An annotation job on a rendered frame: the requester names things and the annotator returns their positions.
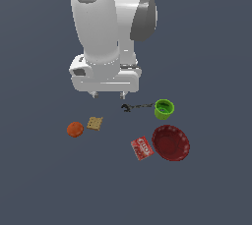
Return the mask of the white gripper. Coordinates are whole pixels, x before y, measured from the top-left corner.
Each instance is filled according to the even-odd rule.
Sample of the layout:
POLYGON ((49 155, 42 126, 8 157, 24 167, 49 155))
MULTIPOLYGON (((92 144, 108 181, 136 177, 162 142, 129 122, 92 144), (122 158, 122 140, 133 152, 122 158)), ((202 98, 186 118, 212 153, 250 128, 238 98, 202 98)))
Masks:
POLYGON ((126 98, 127 92, 139 90, 139 78, 142 70, 138 65, 122 64, 117 75, 111 79, 97 79, 94 77, 94 70, 88 65, 83 54, 75 57, 72 61, 69 73, 71 81, 77 91, 87 91, 93 98, 98 98, 100 91, 120 91, 120 99, 126 98))

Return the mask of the dark adjustable wrench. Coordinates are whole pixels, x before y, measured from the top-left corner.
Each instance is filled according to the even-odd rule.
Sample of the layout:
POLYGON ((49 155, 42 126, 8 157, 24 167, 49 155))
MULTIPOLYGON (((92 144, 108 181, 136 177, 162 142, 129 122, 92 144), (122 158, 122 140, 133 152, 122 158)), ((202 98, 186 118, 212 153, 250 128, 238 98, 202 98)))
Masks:
POLYGON ((134 106, 129 105, 129 104, 122 104, 121 108, 124 109, 124 112, 131 112, 131 110, 134 109, 134 108, 152 107, 153 105, 154 105, 154 103, 134 105, 134 106))

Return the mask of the tan cracker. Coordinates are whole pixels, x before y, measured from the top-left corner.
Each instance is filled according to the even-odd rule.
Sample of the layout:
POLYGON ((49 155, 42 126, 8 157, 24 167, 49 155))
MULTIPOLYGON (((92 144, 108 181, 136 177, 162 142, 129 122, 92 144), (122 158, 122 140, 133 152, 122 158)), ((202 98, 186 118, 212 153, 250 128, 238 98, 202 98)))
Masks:
POLYGON ((98 131, 100 129, 103 118, 91 117, 88 121, 87 128, 89 130, 98 131))

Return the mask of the orange fruit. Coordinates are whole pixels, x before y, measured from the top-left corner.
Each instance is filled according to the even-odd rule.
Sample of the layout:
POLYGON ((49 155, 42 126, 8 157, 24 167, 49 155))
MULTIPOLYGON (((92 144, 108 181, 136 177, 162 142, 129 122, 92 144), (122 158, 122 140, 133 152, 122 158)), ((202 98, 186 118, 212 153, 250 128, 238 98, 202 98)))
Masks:
POLYGON ((67 133, 72 138, 80 136, 84 131, 84 126, 80 122, 73 122, 67 128, 67 133))

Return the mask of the green cup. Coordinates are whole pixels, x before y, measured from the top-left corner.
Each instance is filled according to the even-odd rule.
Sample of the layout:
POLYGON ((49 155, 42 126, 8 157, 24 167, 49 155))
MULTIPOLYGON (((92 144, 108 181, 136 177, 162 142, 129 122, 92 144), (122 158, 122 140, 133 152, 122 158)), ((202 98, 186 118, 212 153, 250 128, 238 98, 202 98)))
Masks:
POLYGON ((168 99, 159 99, 155 104, 155 116, 166 120, 174 112, 174 104, 168 99))

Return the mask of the red printed packet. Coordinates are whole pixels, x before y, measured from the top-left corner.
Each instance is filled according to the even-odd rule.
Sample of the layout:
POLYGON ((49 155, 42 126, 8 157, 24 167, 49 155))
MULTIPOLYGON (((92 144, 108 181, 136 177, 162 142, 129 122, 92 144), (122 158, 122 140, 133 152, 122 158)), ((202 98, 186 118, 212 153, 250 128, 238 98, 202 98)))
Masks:
POLYGON ((145 137, 141 137, 132 141, 131 146, 139 161, 154 154, 150 144, 148 143, 145 137))

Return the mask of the dark red bowl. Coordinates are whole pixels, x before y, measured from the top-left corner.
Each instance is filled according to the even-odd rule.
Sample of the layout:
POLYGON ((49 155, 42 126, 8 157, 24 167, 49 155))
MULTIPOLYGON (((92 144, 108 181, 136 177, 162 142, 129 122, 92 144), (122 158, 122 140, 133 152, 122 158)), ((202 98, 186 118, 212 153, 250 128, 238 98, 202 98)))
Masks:
POLYGON ((155 129, 152 143, 156 152, 168 161, 181 161, 190 150, 186 135, 178 128, 163 125, 155 129))

